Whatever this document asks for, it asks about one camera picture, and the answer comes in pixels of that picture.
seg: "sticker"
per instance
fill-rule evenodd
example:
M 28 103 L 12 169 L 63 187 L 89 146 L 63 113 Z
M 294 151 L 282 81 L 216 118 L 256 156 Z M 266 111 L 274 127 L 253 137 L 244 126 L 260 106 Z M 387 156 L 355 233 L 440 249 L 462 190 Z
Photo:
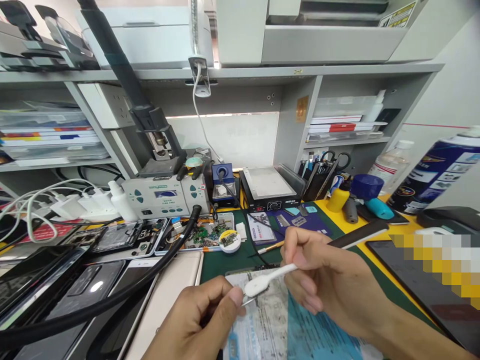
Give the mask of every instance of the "sticker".
M 480 160 L 480 153 L 464 152 L 457 160 L 457 163 L 476 164 Z
M 400 186 L 395 194 L 399 196 L 412 196 L 413 194 L 415 194 L 415 190 L 407 186 Z
M 454 162 L 450 167 L 447 169 L 449 172 L 453 173 L 466 173 L 470 168 L 473 166 L 473 164 L 465 164 L 461 162 Z
M 309 96 L 304 96 L 296 101 L 296 118 L 297 123 L 304 123 L 307 120 L 307 107 L 309 106 Z
M 410 179 L 419 181 L 421 183 L 429 183 L 437 175 L 438 175 L 438 172 L 413 169 L 412 172 L 410 173 L 410 175 L 408 175 L 408 177 Z
M 444 172 L 442 175 L 440 175 L 440 177 L 437 180 L 456 182 L 458 179 L 460 179 L 460 176 L 462 176 L 462 174 L 447 171 L 447 172 Z
M 404 28 L 414 12 L 417 0 L 383 17 L 378 23 L 379 28 Z
M 452 184 L 453 182 L 437 180 L 432 185 L 430 185 L 430 189 L 447 190 L 449 187 L 452 186 Z
M 291 223 L 293 225 L 295 225 L 296 227 L 299 227 L 299 226 L 305 224 L 306 222 L 307 222 L 307 220 L 303 216 L 296 217 L 291 221 Z

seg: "black hose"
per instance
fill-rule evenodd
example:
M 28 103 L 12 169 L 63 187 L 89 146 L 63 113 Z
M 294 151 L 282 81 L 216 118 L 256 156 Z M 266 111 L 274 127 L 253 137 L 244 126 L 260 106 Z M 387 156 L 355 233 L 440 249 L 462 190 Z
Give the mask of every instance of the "black hose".
M 90 321 L 94 317 L 120 304 L 134 293 L 141 290 L 174 258 L 189 237 L 193 227 L 197 224 L 201 211 L 202 207 L 200 205 L 193 206 L 190 219 L 188 220 L 185 230 L 181 234 L 180 238 L 173 243 L 170 250 L 168 250 L 168 252 L 147 273 L 145 273 L 145 275 L 138 279 L 136 283 L 124 287 L 122 290 L 113 294 L 112 296 L 109 296 L 81 310 L 77 310 L 50 320 L 42 321 L 40 323 L 2 330 L 0 331 L 0 351 L 18 349 L 25 345 L 49 338 L 77 325 Z

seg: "red line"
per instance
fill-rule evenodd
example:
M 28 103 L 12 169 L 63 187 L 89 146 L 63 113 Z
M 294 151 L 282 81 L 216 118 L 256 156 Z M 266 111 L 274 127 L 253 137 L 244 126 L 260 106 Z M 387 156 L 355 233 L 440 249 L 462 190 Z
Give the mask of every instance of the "red line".
M 405 122 L 405 123 L 403 123 L 403 125 L 433 126 L 433 127 L 438 127 L 438 128 L 470 129 L 470 126 L 451 126 L 451 125 L 413 124 L 413 123 L 409 123 L 409 122 Z

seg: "book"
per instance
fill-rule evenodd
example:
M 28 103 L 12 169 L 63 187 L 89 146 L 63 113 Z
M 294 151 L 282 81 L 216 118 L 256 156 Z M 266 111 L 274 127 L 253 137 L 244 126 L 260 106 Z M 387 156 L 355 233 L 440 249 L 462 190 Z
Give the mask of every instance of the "book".
M 97 144 L 100 143 L 98 136 L 91 137 L 76 137 L 69 139 L 56 139 L 56 140 L 9 140 L 2 141 L 3 147 L 15 147 L 15 146 L 39 146 L 39 145 L 68 145 L 68 144 Z
M 40 132 L 11 132 L 4 133 L 3 138 L 32 138 L 32 137 L 50 137 L 50 136 L 65 136 L 65 135 L 80 135 L 80 136 L 96 136 L 94 130 L 85 131 L 40 131 Z
M 313 117 L 311 119 L 310 125 L 356 123 L 359 122 L 361 119 L 362 115 Z
M 317 133 L 339 133 L 351 131 L 368 131 L 373 130 L 376 124 L 374 122 L 354 122 L 340 124 L 323 124 L 310 126 L 309 134 Z
M 15 133 L 38 133 L 38 132 L 70 132 L 70 131 L 88 131 L 93 130 L 91 126 L 78 126 L 78 127 L 12 127 L 7 129 L 1 129 L 3 134 L 15 134 Z

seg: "white plastic tool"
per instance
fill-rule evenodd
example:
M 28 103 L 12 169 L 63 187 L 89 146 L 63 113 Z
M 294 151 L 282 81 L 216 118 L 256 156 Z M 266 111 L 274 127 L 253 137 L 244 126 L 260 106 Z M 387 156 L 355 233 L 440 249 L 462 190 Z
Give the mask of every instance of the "white plastic tool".
M 249 281 L 245 285 L 245 289 L 243 290 L 245 296 L 243 297 L 242 306 L 251 303 L 258 295 L 260 295 L 260 293 L 263 293 L 265 290 L 267 290 L 269 288 L 270 282 L 273 279 L 276 279 L 297 269 L 298 267 L 292 263 L 282 266 L 267 275 L 260 275 Z

